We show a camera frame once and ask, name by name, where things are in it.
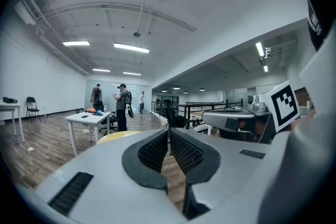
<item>black mesh vent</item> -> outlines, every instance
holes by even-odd
[[[143,145],[139,149],[138,156],[143,165],[161,173],[163,159],[165,158],[167,151],[167,133],[164,133],[151,142]]]
[[[49,206],[64,216],[67,216],[92,180],[93,175],[79,172],[70,182],[49,202]]]
[[[173,132],[171,133],[171,149],[179,167],[185,174],[204,160],[204,154],[200,148]]]
[[[257,158],[257,159],[263,159],[266,155],[265,153],[262,153],[262,152],[251,151],[247,149],[243,149],[239,153],[249,156],[249,157]]]

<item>fluorescent light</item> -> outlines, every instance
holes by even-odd
[[[106,69],[95,69],[95,68],[93,68],[93,71],[110,72],[110,70],[106,70]]]
[[[261,42],[256,43],[260,57],[265,56],[264,49],[262,48]]]
[[[123,72],[125,75],[135,75],[135,76],[141,76],[141,74],[137,73],[129,73],[129,72]]]
[[[87,41],[72,41],[72,42],[63,42],[65,46],[89,46],[90,43]]]
[[[138,52],[143,52],[145,54],[149,53],[148,49],[138,48],[138,47],[124,45],[124,44],[119,44],[119,43],[114,43],[114,47],[115,48],[119,48],[119,49],[135,50],[135,51],[138,51]]]

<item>black chair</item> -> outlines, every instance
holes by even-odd
[[[39,109],[37,109],[37,104],[36,104],[36,100],[35,100],[35,98],[34,98],[34,97],[27,97],[26,102],[27,102],[26,118],[28,117],[28,114],[29,114],[30,121],[33,123],[33,121],[32,121],[32,117],[30,116],[30,113],[31,113],[31,112],[34,112],[34,113],[35,113],[34,118],[36,118],[36,112],[37,112],[38,118],[39,118],[40,121],[41,121],[41,117],[40,117],[40,114],[39,114]],[[31,104],[34,104],[34,103],[35,103],[35,108],[29,108],[29,104],[30,104],[30,103],[31,103]]]
[[[171,100],[164,100],[163,101],[165,110],[166,110],[166,116],[168,120],[168,129],[171,128],[184,128],[187,123],[196,123],[196,120],[188,120],[183,116],[176,115],[175,110],[173,108],[173,103]]]
[[[96,111],[98,110],[101,110],[101,111],[104,111],[104,105],[103,105],[103,102],[102,101],[97,101],[95,104],[93,104],[93,107]],[[110,130],[114,130],[114,131],[118,131],[118,127],[115,127],[113,124],[115,122],[118,121],[118,119],[116,118],[116,112],[113,112],[112,113],[112,116],[110,116]],[[101,122],[101,125],[106,125],[107,124],[107,120],[103,120]],[[105,130],[106,129],[106,132],[104,135],[107,135],[107,127],[103,127],[103,128],[100,128],[99,129],[99,132],[101,132],[101,130]]]

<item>table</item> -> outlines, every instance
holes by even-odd
[[[101,123],[103,120],[107,119],[107,132],[110,133],[110,114],[111,112],[104,112],[103,116],[94,116],[91,113],[82,112],[75,115],[67,116],[65,119],[68,121],[69,124],[69,135],[72,144],[72,149],[77,156],[76,144],[75,144],[75,136],[74,136],[74,127],[73,123],[80,123],[89,125],[89,134],[90,139],[92,141],[92,134],[91,134],[91,126],[94,127],[94,137],[96,140],[96,144],[98,143],[98,124]]]
[[[14,118],[14,112],[17,109],[18,117],[19,117],[19,126],[20,126],[20,132],[21,132],[21,138],[22,142],[25,143],[25,136],[23,134],[23,128],[22,128],[22,121],[21,121],[21,105],[18,103],[15,104],[8,104],[3,101],[0,101],[0,112],[11,112],[12,113],[12,120],[13,120],[13,128],[14,128],[14,135],[16,136],[16,129],[15,129],[15,118]]]
[[[127,136],[140,134],[140,133],[142,133],[142,132],[140,132],[140,131],[124,131],[124,132],[116,132],[116,133],[113,133],[113,134],[108,134],[108,135],[105,135],[104,137],[102,137],[98,141],[98,144],[118,140],[118,139],[121,139],[121,138],[124,138],[124,137],[127,137]]]

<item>black backpack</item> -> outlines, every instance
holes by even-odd
[[[132,93],[131,92],[127,92],[127,96],[125,98],[123,98],[124,102],[128,105],[132,104]]]

